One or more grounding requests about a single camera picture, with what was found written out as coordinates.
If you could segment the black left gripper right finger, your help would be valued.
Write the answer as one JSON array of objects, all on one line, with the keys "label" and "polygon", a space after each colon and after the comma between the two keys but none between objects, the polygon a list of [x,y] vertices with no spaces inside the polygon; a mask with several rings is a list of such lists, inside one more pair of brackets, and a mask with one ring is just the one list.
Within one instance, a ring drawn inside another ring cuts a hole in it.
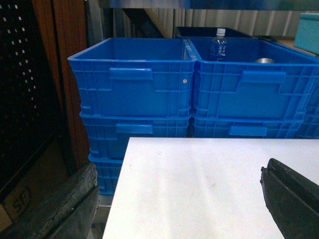
[{"label": "black left gripper right finger", "polygon": [[267,209],[286,239],[319,237],[319,186],[302,174],[271,158],[261,168]]}]

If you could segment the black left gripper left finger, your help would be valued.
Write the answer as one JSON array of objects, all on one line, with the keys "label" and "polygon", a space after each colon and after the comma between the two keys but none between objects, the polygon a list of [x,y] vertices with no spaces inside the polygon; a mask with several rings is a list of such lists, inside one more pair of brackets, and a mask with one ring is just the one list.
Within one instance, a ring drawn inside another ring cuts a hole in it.
[{"label": "black left gripper left finger", "polygon": [[56,191],[0,233],[2,239],[85,239],[98,208],[94,163],[87,163]]}]

